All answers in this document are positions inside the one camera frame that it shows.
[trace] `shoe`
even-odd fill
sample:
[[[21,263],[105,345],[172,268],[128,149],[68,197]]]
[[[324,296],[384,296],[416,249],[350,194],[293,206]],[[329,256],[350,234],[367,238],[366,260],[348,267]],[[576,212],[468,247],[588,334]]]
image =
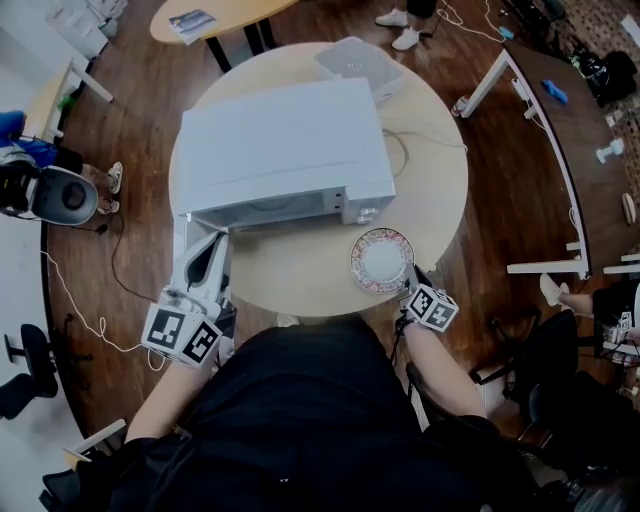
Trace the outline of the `shoe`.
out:
[[[547,299],[549,306],[557,306],[562,289],[549,277],[549,274],[540,274],[540,291]]]
[[[381,27],[406,27],[408,24],[407,13],[395,8],[389,14],[376,18],[376,25]]]
[[[276,323],[278,327],[291,327],[292,325],[300,325],[300,320],[297,316],[278,313]]]
[[[110,213],[116,213],[118,211],[120,211],[120,202],[116,201],[115,199],[111,200],[111,206],[109,207],[109,209],[98,208],[98,212],[102,215],[109,215]]]
[[[124,169],[122,168],[122,164],[120,162],[116,162],[107,173],[113,179],[113,185],[111,185],[111,188],[109,188],[109,192],[111,192],[113,195],[116,195],[118,192],[120,192],[123,172]]]
[[[401,52],[413,48],[420,41],[420,32],[416,32],[411,27],[405,28],[402,35],[396,39],[391,46]]]
[[[567,295],[569,295],[571,293],[571,291],[569,290],[569,285],[567,283],[562,283],[560,285],[560,291],[562,293],[566,293]],[[562,305],[560,307],[560,311],[566,311],[567,309],[571,309],[571,308],[569,306],[565,306],[565,305]]]

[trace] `white microwave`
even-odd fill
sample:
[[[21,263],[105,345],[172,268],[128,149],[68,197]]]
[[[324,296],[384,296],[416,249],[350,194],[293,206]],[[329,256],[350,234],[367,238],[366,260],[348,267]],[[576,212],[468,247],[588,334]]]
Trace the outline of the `white microwave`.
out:
[[[193,214],[205,224],[240,228],[319,215],[340,215],[343,224],[368,224],[395,197],[393,182],[333,188],[234,204]]]
[[[219,227],[374,220],[395,197],[366,79],[314,82],[184,113],[174,213]]]

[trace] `sneaker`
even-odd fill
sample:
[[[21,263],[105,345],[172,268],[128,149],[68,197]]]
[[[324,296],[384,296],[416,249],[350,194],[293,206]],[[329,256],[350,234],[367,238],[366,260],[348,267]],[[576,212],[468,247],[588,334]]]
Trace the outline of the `sneaker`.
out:
[[[111,176],[111,179],[113,179],[113,185],[111,185],[111,187],[109,188],[109,192],[111,192],[113,195],[116,195],[118,192],[120,192],[123,172],[124,169],[122,168],[122,164],[120,162],[116,162],[107,173],[109,176]]]
[[[413,48],[420,41],[420,32],[416,32],[411,27],[405,28],[402,35],[396,39],[391,46],[401,52]]]
[[[292,325],[300,325],[300,320],[297,316],[278,313],[276,323],[278,324],[278,327],[291,327]]]
[[[560,291],[562,293],[566,293],[567,295],[569,295],[571,293],[571,291],[569,290],[569,285],[567,283],[562,283],[560,285]],[[569,306],[565,306],[565,305],[561,305],[560,307],[560,311],[566,311],[567,309],[571,309]]]
[[[547,299],[549,306],[557,306],[562,289],[549,277],[549,274],[540,274],[540,291]]]
[[[120,211],[120,202],[116,201],[115,199],[111,200],[111,205],[108,209],[98,208],[98,212],[102,215],[109,215],[110,213],[116,213],[118,211]]]
[[[407,13],[398,9],[393,9],[389,14],[376,18],[376,25],[381,27],[406,27],[408,24]]]

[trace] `floor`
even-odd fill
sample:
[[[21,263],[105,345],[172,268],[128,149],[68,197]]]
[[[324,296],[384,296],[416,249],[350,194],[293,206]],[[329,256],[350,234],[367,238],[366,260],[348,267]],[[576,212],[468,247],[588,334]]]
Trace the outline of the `floor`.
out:
[[[104,317],[107,338],[120,347],[139,342],[148,301],[127,293],[113,277],[111,257],[119,234],[125,230],[114,259],[120,279],[139,294],[157,297],[171,269],[167,175],[181,114],[220,76],[203,42],[187,48],[151,38],[148,27],[162,1],[131,2],[119,20],[118,35],[93,66],[91,74],[115,96],[114,103],[106,104],[87,90],[64,126],[63,145],[81,152],[85,161],[104,169],[116,160],[123,163],[126,177],[120,201],[126,225],[115,218],[103,235],[60,227],[49,232],[50,253],[88,325],[97,329]],[[273,31],[282,45],[360,37],[417,72],[447,105],[470,94],[500,52],[499,44],[446,23],[434,39],[421,42],[414,51],[396,52],[391,42],[399,32],[373,24],[388,4],[387,0],[301,1],[272,18]],[[468,27],[489,30],[483,2],[457,5]],[[491,16],[494,24],[518,31],[510,20]],[[223,37],[222,44],[237,44],[241,35]],[[505,265],[564,259],[564,244],[576,239],[551,146],[540,128],[524,120],[523,110],[503,78],[471,119],[458,122],[469,146],[469,195],[460,228],[432,279],[460,306],[461,313],[443,340],[465,368],[497,349],[486,326],[488,318],[500,316],[522,331],[522,322],[510,319],[530,305],[541,307],[546,316],[552,313],[543,303],[537,276],[508,277]],[[94,219],[91,225],[103,221]],[[569,279],[572,289],[582,286]],[[592,279],[584,290],[602,284],[601,279]],[[53,273],[50,289],[54,323],[62,328],[72,306]],[[274,325],[272,313],[237,305],[239,342]],[[393,309],[391,303],[364,313],[388,349]],[[588,333],[590,326],[585,323],[581,329]],[[131,420],[161,375],[149,369],[146,351],[121,354],[95,338],[79,318],[70,326],[70,346],[94,356],[93,362],[78,366],[79,380],[90,389],[67,389],[83,431],[95,432],[120,417]],[[398,366],[404,368],[402,346],[400,359]],[[155,357],[152,362],[159,363]],[[610,363],[584,357],[582,364],[603,379],[611,374]],[[503,406],[499,391],[483,391],[491,394],[487,402],[498,416]],[[520,428],[517,417],[509,418],[500,420],[500,426],[515,433]]]

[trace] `desk leg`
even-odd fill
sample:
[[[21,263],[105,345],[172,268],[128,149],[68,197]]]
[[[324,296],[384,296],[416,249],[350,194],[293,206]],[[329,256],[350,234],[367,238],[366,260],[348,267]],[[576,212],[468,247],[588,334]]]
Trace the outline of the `desk leg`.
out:
[[[262,39],[264,39],[264,44],[267,48],[273,50],[278,47],[278,43],[273,38],[273,32],[271,32],[271,23],[269,23],[269,18],[265,18],[259,22],[260,31],[262,32]]]
[[[228,71],[231,71],[231,64],[229,64],[227,56],[224,54],[224,50],[222,49],[222,46],[220,46],[220,41],[218,41],[218,38],[210,37],[209,39],[207,39],[207,46],[209,47],[209,50],[211,50],[211,53],[213,53],[213,56],[216,58],[218,66],[220,66],[222,72],[226,73]]]
[[[96,94],[101,96],[105,101],[108,101],[109,103],[113,101],[113,96],[111,95],[111,93],[107,91],[104,87],[102,87],[98,82],[96,82],[84,70],[76,66],[76,63],[73,61],[71,61],[71,71],[73,71],[76,75],[78,75],[85,84],[87,84],[91,89],[93,89],[96,92]]]
[[[264,52],[262,40],[260,39],[260,32],[258,31],[258,26],[255,23],[244,27],[244,33],[247,36],[247,41],[249,41],[249,46],[251,47],[251,51],[254,55],[260,55]]]
[[[540,261],[536,263],[517,263],[507,265],[508,274],[558,274],[581,273],[589,270],[583,260]]]
[[[507,56],[507,50],[502,50],[500,55],[498,55],[498,58],[493,63],[493,66],[491,66],[489,72],[482,79],[482,82],[480,82],[480,85],[478,85],[474,93],[471,95],[471,98],[469,98],[467,107],[462,111],[462,117],[467,118],[473,114],[476,107],[496,84],[498,78],[502,76],[502,73],[504,73],[504,70],[507,69],[507,66],[509,65]]]

